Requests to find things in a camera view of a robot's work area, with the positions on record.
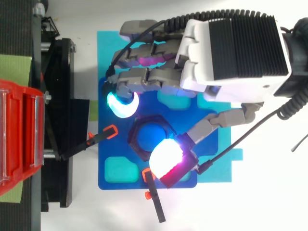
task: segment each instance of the coiled black cable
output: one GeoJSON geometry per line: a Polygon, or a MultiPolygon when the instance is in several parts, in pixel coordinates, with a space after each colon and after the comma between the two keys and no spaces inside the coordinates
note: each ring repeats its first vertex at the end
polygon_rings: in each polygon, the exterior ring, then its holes
{"type": "Polygon", "coordinates": [[[249,11],[249,10],[216,10],[216,11],[203,11],[197,13],[191,13],[187,15],[182,15],[174,18],[167,19],[164,23],[164,31],[166,33],[172,33],[179,30],[184,30],[188,21],[190,19],[195,19],[199,21],[208,21],[211,19],[218,18],[233,18],[235,15],[237,16],[251,16],[251,17],[259,17],[261,16],[260,12],[249,11]]]}
{"type": "Polygon", "coordinates": [[[282,120],[287,120],[299,112],[307,103],[308,84],[278,109],[277,116],[282,120]]]}
{"type": "MultiPolygon", "coordinates": [[[[300,36],[308,50],[308,18],[300,19],[293,29],[293,36],[300,36]]],[[[308,103],[308,83],[298,91],[288,102],[282,105],[277,112],[277,116],[282,120],[287,120],[294,116],[308,103]]]]}

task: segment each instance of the orange clamp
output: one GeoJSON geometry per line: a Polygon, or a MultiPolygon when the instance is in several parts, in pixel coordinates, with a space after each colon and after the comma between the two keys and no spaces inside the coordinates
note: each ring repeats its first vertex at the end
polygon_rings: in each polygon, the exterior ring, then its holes
{"type": "Polygon", "coordinates": [[[94,135],[92,134],[92,132],[89,132],[88,135],[89,135],[89,139],[92,139],[92,138],[94,137],[94,135]]]}
{"type": "Polygon", "coordinates": [[[146,183],[146,177],[145,177],[145,173],[146,172],[151,172],[151,170],[150,170],[150,168],[149,167],[147,167],[147,168],[145,168],[143,171],[142,171],[142,177],[143,177],[143,180],[144,180],[144,182],[146,183]]]}
{"type": "Polygon", "coordinates": [[[108,126],[108,127],[106,127],[106,128],[104,128],[103,131],[106,131],[106,130],[111,129],[111,128],[113,128],[113,129],[115,130],[115,133],[112,134],[111,136],[108,136],[108,137],[107,137],[108,140],[110,140],[111,138],[113,138],[113,137],[115,137],[117,134],[119,134],[119,131],[118,131],[117,127],[116,127],[115,125],[113,125],[113,124],[110,125],[110,126],[108,126]]]}
{"type": "Polygon", "coordinates": [[[149,191],[145,192],[144,195],[147,200],[150,200],[152,198],[149,191]]]}

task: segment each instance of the red storage bin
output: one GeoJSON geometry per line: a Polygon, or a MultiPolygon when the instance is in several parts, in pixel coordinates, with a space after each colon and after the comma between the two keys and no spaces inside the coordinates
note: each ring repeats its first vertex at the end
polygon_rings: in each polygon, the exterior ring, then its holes
{"type": "Polygon", "coordinates": [[[0,195],[43,163],[44,96],[0,80],[0,195]]]}

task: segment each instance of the cyan light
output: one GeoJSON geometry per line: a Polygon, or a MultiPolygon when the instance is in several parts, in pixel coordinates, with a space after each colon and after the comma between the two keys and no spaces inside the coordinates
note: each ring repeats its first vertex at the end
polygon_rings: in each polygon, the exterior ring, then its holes
{"type": "Polygon", "coordinates": [[[174,166],[182,161],[183,151],[173,139],[162,140],[152,151],[149,164],[157,178],[166,175],[174,166]]]}
{"type": "Polygon", "coordinates": [[[134,98],[131,103],[123,104],[110,92],[107,95],[107,104],[113,113],[120,118],[127,118],[132,116],[139,105],[138,94],[134,92],[134,98]]]}

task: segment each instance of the metal rod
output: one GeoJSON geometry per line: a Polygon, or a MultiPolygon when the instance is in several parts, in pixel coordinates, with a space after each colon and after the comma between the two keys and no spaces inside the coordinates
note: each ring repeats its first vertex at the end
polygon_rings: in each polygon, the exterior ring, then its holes
{"type": "Polygon", "coordinates": [[[44,150],[44,159],[54,159],[56,158],[55,152],[53,149],[45,149],[44,150]]]}
{"type": "Polygon", "coordinates": [[[41,52],[48,52],[50,44],[51,44],[50,42],[42,42],[40,44],[40,51],[41,52]]]}

